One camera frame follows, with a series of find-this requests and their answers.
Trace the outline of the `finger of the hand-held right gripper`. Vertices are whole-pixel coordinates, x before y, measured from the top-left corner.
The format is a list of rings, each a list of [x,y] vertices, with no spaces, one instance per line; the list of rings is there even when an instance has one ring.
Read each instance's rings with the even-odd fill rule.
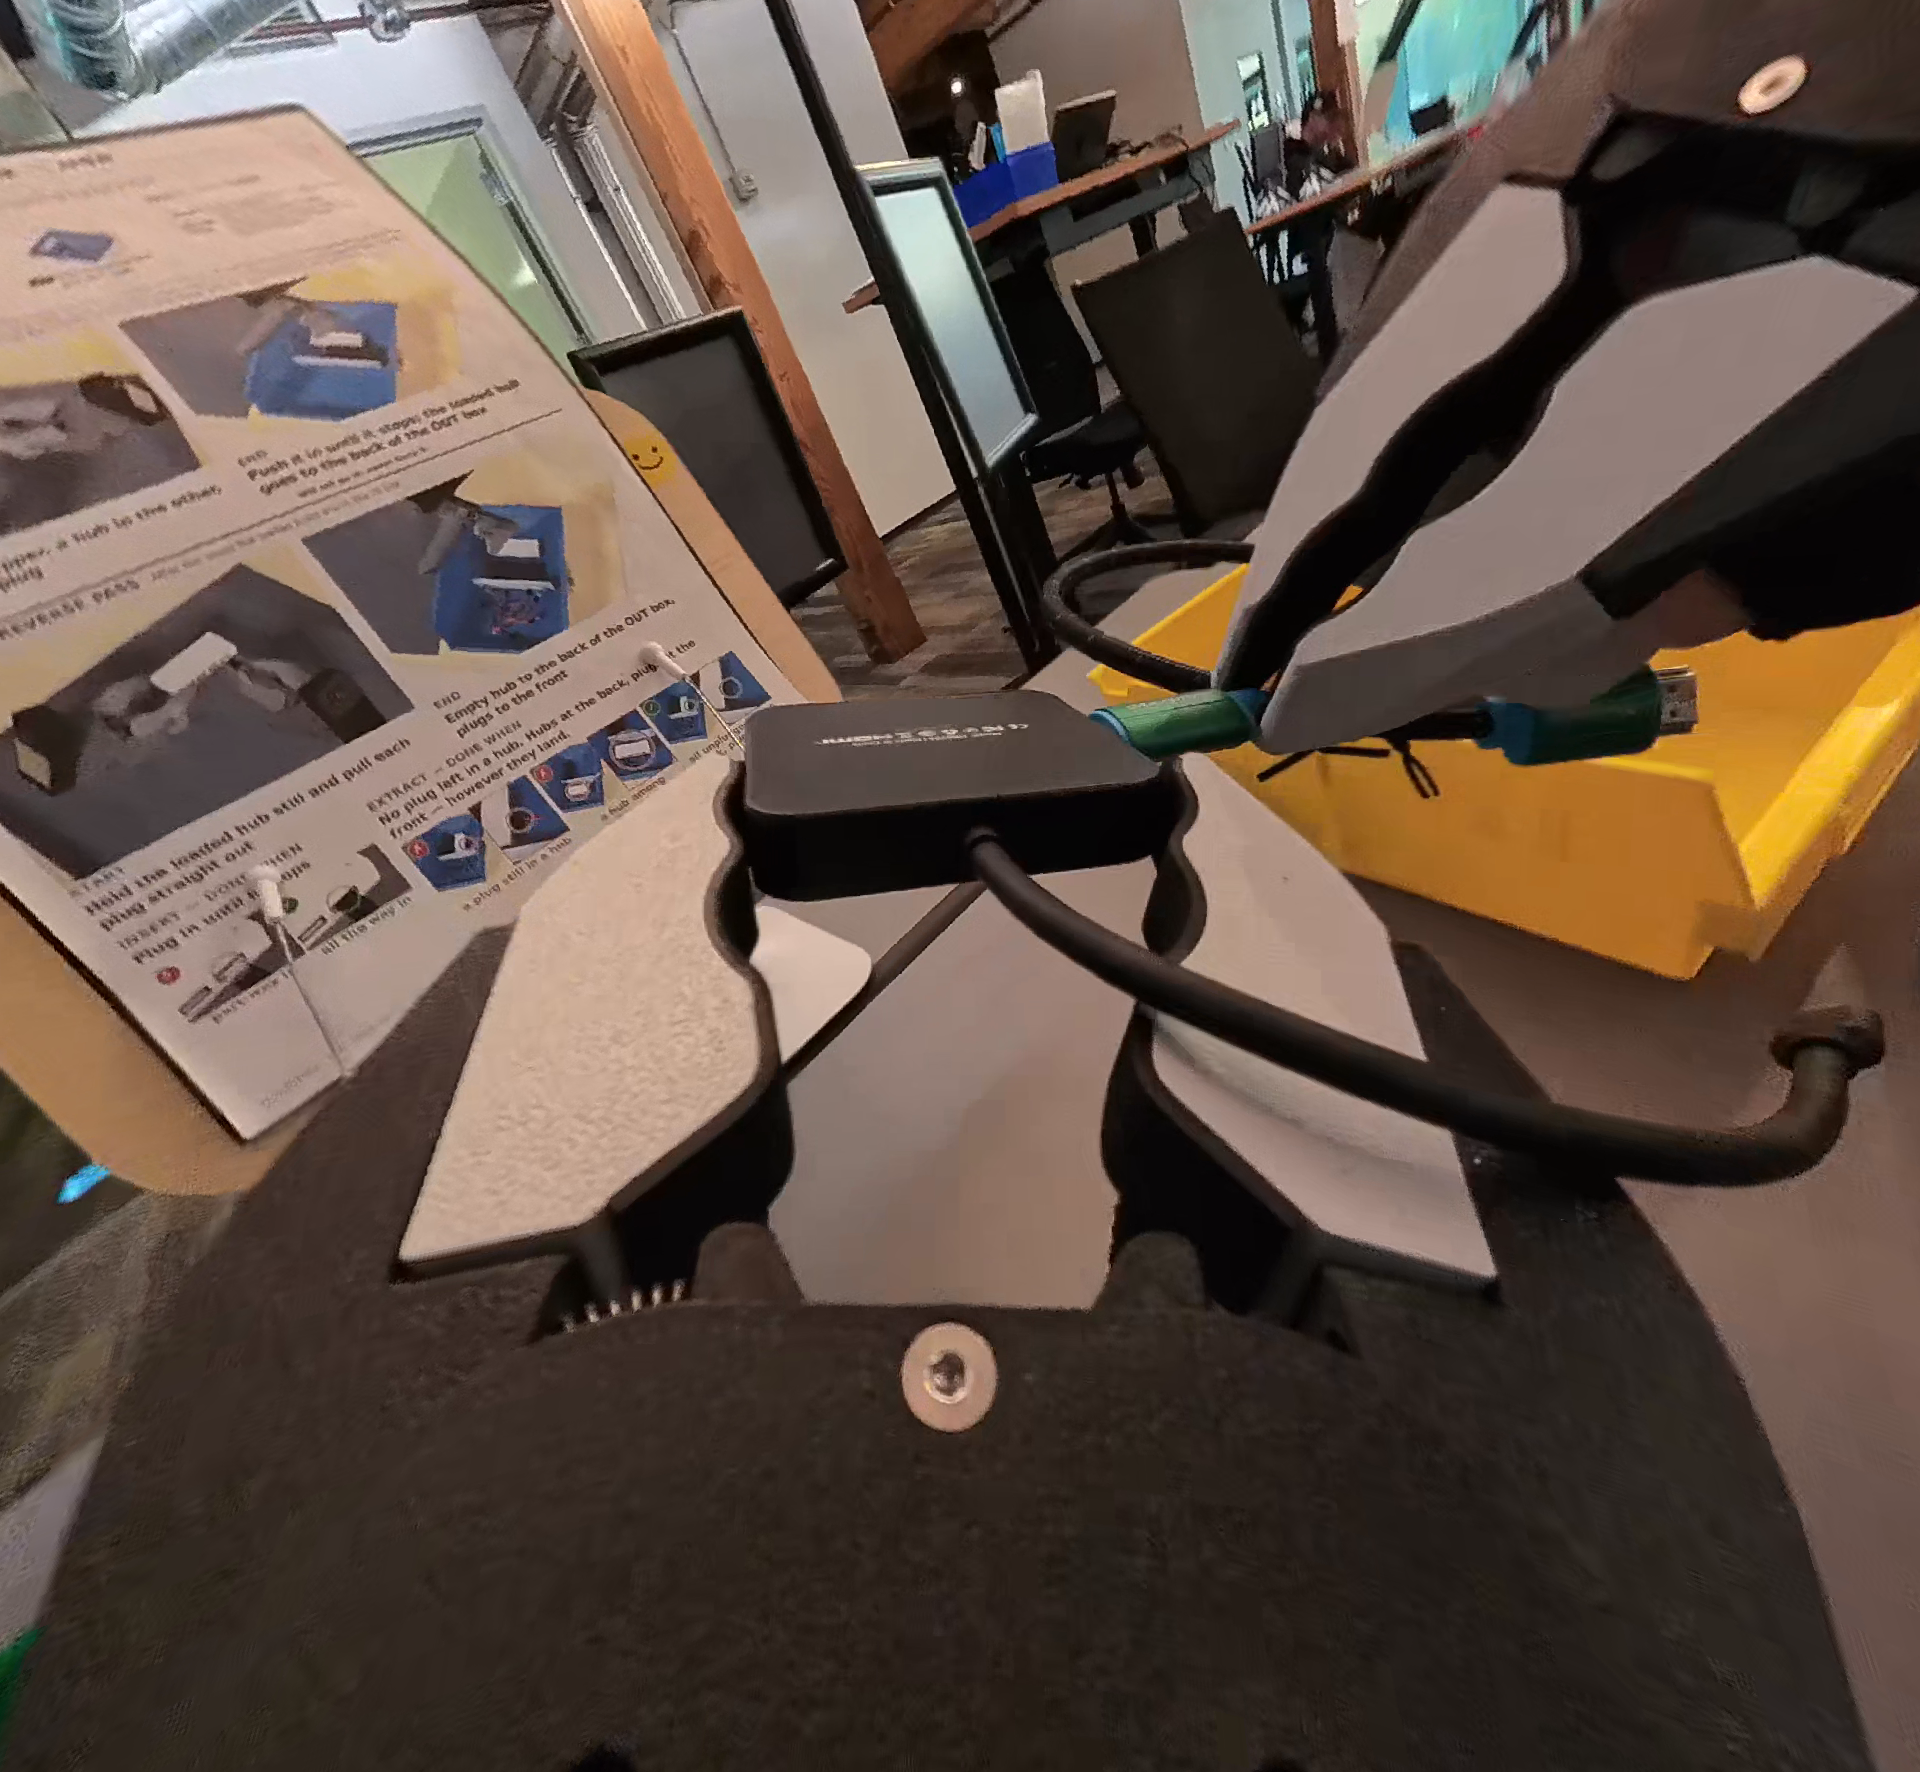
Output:
[[[1441,513],[1443,489],[1473,492],[1458,470],[1487,463],[1503,417],[1518,413],[1518,388],[1492,385],[1492,374],[1533,353],[1528,324],[1569,282],[1573,183],[1505,176],[1467,209],[1437,209],[1397,255],[1395,290],[1355,326],[1284,465],[1216,684],[1268,688],[1352,588],[1370,627],[1413,622],[1413,610],[1372,595],[1402,595],[1394,559]]]
[[[1801,258],[1635,301],[1515,460],[1304,635],[1263,751],[1475,699],[1571,706],[1707,575],[1783,638],[1915,602],[1915,285]]]

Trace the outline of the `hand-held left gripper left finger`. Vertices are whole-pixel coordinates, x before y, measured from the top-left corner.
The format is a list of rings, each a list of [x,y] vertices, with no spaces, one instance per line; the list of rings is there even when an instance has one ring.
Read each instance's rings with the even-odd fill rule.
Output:
[[[699,760],[576,853],[511,927],[397,1264],[566,1256],[633,1280],[620,1216],[771,1098],[780,1043],[733,830]]]

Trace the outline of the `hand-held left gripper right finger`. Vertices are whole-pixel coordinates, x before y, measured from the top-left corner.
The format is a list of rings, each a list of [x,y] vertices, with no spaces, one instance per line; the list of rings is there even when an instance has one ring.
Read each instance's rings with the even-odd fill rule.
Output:
[[[1308,1295],[1330,1268],[1493,1292],[1453,1130],[1414,1113],[1438,1070],[1382,923],[1218,763],[1180,781],[1142,940],[1197,999],[1124,1027],[1112,1254],[1172,1235],[1207,1295]]]

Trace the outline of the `black square hub lead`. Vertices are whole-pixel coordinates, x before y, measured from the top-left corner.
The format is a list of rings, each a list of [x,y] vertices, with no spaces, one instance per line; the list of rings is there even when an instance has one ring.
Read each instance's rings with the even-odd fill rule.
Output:
[[[1795,1014],[1769,1046],[1787,1076],[1780,1107],[1726,1128],[1481,1092],[1427,1060],[1292,1014],[1087,921],[1042,889],[987,829],[967,832],[966,851],[978,884],[1031,934],[1157,1016],[1362,1103],[1582,1174],[1712,1187],[1800,1177],[1834,1150],[1853,1086],[1886,1058],[1877,1013]]]

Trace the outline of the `yellow plastic bin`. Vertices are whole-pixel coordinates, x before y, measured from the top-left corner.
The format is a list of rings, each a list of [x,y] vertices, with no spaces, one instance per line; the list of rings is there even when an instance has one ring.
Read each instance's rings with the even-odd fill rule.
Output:
[[[1684,982],[1717,951],[1760,958],[1907,772],[1918,618],[1660,664],[1693,671],[1699,725],[1638,756],[1511,767],[1424,744],[1434,799],[1387,751],[1212,766],[1351,877]]]

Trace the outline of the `braided hdmi cable green plugs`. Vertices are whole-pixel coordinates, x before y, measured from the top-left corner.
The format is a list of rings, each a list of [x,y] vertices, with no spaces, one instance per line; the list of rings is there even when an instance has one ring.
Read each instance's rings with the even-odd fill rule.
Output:
[[[1042,583],[1040,610],[1061,645],[1094,656],[1120,676],[1157,692],[1151,700],[1108,706],[1094,715],[1095,723],[1112,728],[1142,757],[1174,760],[1253,748],[1269,692],[1221,690],[1196,665],[1095,629],[1082,610],[1082,588],[1123,569],[1246,563],[1253,555],[1250,541],[1142,537],[1078,554]],[[1479,700],[1427,715],[1402,728],[1368,735],[1356,743],[1288,751],[1261,767],[1258,781],[1272,781],[1315,757],[1394,757],[1414,793],[1434,801],[1443,788],[1421,756],[1423,744],[1472,744],[1515,767],[1548,767],[1650,751],[1670,736],[1693,732],[1698,716],[1698,678],[1690,668],[1643,665],[1583,706],[1537,708]]]

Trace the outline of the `instruction sheet on stand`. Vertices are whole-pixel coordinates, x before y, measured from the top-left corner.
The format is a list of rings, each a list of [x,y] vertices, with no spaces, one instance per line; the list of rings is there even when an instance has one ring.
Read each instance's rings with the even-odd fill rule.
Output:
[[[585,404],[619,442],[652,424],[607,394]],[[828,664],[782,607],[687,467],[651,487],[630,463],[742,630],[782,671],[788,695],[840,702]],[[4,1154],[29,1113],[133,1185],[184,1196],[249,1187],[333,1101],[338,1082],[253,1138],[236,1138],[177,1065],[131,1023],[77,960],[4,894],[3,915]]]

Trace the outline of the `printed instruction sheet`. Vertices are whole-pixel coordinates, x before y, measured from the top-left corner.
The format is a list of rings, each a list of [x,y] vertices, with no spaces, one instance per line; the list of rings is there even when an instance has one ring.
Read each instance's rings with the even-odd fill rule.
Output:
[[[4,158],[4,1071],[276,1135],[793,671],[297,107]]]

